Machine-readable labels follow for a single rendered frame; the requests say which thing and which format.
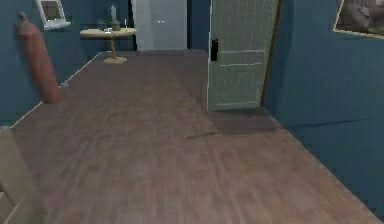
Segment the white cupboard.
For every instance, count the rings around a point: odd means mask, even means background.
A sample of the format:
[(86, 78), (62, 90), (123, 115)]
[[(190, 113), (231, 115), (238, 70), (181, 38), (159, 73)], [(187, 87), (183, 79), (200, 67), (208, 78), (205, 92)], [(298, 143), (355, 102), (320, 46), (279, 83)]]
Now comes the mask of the white cupboard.
[(132, 0), (137, 49), (187, 48), (187, 0)]

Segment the gold framed wall picture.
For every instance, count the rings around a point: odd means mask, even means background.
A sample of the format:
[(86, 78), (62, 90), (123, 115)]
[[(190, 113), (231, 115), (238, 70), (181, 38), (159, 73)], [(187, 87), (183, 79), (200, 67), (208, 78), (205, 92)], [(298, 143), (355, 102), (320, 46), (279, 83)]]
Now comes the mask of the gold framed wall picture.
[(384, 40), (384, 0), (340, 0), (333, 31)]

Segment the red baseball bat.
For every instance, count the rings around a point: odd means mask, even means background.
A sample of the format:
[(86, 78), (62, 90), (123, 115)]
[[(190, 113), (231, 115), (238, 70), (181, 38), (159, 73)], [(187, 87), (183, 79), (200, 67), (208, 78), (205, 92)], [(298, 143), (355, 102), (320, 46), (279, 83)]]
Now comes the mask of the red baseball bat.
[(60, 88), (43, 35), (24, 12), (19, 12), (18, 16), (19, 43), (33, 81), (39, 90), (41, 101), (47, 104), (57, 103), (60, 100)]

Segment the pale statue on brown base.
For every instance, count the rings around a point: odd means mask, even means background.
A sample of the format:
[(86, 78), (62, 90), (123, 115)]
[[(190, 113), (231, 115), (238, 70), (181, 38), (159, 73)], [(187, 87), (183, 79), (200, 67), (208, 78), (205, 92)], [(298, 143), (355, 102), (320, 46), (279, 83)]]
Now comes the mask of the pale statue on brown base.
[(119, 31), (121, 27), (120, 27), (120, 22), (117, 20), (117, 12), (116, 12), (116, 7), (114, 5), (110, 7), (110, 13), (111, 13), (112, 30)]

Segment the white framed wall picture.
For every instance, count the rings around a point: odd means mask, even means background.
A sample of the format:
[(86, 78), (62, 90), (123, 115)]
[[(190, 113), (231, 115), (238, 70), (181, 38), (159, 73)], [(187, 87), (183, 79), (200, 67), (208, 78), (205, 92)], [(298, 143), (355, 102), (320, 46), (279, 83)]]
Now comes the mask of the white framed wall picture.
[(65, 17), (61, 0), (36, 0), (36, 4), (45, 30), (71, 25)]

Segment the tan furniture corner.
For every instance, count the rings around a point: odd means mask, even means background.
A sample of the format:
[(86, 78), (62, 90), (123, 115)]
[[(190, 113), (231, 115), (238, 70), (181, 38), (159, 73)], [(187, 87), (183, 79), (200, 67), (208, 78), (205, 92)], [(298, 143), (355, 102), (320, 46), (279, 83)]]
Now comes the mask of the tan furniture corner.
[(0, 224), (44, 224), (46, 210), (9, 127), (0, 127)]

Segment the pale green room door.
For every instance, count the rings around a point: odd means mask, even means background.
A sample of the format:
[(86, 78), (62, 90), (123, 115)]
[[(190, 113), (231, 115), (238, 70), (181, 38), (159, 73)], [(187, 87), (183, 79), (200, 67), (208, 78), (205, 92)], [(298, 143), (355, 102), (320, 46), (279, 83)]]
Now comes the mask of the pale green room door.
[[(257, 108), (279, 0), (211, 0), (207, 109)], [(217, 61), (210, 60), (218, 39)]]

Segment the round yellow pedestal table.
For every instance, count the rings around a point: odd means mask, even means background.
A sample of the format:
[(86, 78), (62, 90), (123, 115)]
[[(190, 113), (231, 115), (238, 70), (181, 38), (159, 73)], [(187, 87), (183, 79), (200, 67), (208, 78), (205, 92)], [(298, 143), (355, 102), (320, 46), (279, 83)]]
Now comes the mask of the round yellow pedestal table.
[(128, 37), (136, 34), (135, 28), (121, 28), (118, 31), (102, 31), (99, 29), (86, 29), (80, 32), (82, 37), (108, 38), (112, 50), (112, 56), (103, 60), (106, 64), (123, 64), (127, 61), (125, 57), (118, 57), (115, 49), (115, 39)]

